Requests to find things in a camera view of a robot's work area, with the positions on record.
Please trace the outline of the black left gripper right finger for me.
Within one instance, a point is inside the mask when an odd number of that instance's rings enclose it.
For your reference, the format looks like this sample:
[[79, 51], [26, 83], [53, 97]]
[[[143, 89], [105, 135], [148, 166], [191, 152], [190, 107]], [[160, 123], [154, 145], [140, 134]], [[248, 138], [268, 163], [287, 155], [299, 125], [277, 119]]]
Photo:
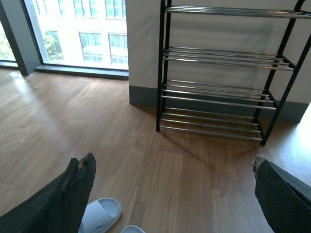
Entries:
[[311, 187], [263, 155], [253, 161], [255, 195], [275, 233], [311, 231]]

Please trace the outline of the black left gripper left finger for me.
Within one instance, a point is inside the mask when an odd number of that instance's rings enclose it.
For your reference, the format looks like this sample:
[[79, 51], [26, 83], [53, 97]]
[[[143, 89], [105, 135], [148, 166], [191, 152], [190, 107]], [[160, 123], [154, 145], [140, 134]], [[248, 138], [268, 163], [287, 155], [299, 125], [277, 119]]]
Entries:
[[66, 170], [27, 200], [1, 216], [2, 233], [76, 233], [96, 174], [88, 153], [71, 158]]

